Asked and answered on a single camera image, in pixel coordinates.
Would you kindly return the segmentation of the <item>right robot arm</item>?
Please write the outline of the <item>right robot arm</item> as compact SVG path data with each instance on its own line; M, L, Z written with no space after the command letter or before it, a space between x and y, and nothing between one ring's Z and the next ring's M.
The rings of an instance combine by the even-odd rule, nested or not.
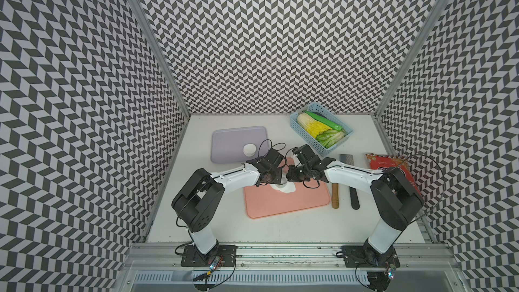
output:
M289 166L287 180L345 185L371 194L380 220L367 238L366 248L384 254L408 228L424 206L419 190L398 167L386 170L358 168L334 158L319 158L309 145L293 150L296 165Z

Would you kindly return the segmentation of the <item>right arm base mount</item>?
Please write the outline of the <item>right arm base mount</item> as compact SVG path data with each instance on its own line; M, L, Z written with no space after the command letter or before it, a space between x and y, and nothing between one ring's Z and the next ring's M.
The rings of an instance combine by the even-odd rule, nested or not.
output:
M368 243L364 245L343 245L335 254L347 268L375 267L399 268L401 266L395 247L392 245L385 253L380 253Z

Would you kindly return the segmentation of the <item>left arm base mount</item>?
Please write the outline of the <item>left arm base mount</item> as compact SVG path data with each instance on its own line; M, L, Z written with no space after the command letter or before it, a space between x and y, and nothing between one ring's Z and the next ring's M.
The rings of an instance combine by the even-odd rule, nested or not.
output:
M237 246L217 244L208 254L202 254L194 245L184 247L181 266L208 268L209 265L220 256L220 267L234 267L236 264Z

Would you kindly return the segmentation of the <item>wooden rolling pin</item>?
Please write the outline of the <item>wooden rolling pin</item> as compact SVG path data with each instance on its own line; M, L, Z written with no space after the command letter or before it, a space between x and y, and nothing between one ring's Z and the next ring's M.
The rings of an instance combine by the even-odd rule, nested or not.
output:
M337 183L332 184L332 196L331 196L331 204L333 209L339 208L339 185Z

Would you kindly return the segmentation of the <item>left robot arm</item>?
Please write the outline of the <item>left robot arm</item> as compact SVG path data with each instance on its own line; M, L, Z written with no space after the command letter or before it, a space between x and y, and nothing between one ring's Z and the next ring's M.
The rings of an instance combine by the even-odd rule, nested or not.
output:
M227 193L262 184L280 185L287 159L276 149L244 162L237 168L210 173L196 170L172 200L177 219L185 223L187 232L200 255L210 255L218 245L210 223Z

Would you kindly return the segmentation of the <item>white dough piece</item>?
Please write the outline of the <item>white dough piece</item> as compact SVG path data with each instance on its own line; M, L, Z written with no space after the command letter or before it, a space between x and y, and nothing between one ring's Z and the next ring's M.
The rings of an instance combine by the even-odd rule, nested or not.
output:
M293 193L296 191L294 182L287 182L282 185L270 184L271 188L282 193Z

